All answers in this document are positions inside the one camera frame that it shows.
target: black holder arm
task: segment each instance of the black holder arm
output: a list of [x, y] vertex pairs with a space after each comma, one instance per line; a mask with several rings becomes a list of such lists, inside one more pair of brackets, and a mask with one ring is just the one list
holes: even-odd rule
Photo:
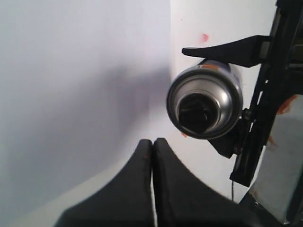
[[219, 46], [183, 48], [182, 53], [250, 68], [265, 61], [270, 41], [270, 36], [255, 35]]

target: wire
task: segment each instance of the wire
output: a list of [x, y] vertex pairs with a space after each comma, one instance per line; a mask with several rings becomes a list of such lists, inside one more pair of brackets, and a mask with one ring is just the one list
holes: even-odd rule
[[234, 185], [234, 181], [232, 181], [232, 201], [235, 202], [235, 201], [234, 201], [234, 190], [233, 190], [233, 185]]

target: black nozzle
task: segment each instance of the black nozzle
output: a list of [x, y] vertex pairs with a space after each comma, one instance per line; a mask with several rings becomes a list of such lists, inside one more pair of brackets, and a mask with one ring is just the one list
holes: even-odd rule
[[179, 124], [194, 133], [205, 132], [214, 123], [216, 116], [216, 105], [206, 95], [190, 94], [180, 102]]

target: white wall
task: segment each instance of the white wall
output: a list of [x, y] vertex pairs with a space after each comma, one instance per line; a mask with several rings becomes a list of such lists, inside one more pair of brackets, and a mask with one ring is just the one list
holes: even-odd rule
[[168, 0], [1, 1], [0, 226], [165, 136], [169, 21]]
[[[252, 35], [268, 35], [276, 10], [276, 0], [171, 0], [170, 4], [172, 78], [198, 62], [197, 58], [182, 55], [182, 47], [207, 47]], [[203, 42], [203, 34], [209, 35], [207, 42]], [[244, 107], [250, 104], [259, 68], [239, 68]], [[193, 174], [220, 194], [231, 197], [229, 176], [235, 157], [226, 159], [207, 141], [184, 138], [177, 130], [167, 139]], [[235, 184], [235, 201], [239, 202], [246, 191], [246, 187]]]
[[[143, 137], [165, 136], [193, 174], [230, 197], [234, 157], [182, 137], [164, 99], [171, 78], [197, 62], [182, 47], [268, 35], [275, 0], [172, 0], [170, 7], [171, 46], [167, 1], [3, 1], [1, 226], [52, 226], [117, 174]], [[259, 67], [240, 70], [248, 106]], [[245, 191], [236, 185], [236, 201]]]

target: spray can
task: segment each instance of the spray can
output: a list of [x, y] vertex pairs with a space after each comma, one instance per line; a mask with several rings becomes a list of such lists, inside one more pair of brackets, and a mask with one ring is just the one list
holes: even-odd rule
[[172, 123], [196, 139], [215, 139], [231, 130], [243, 106], [241, 80], [229, 64], [203, 60], [180, 73], [166, 108]]

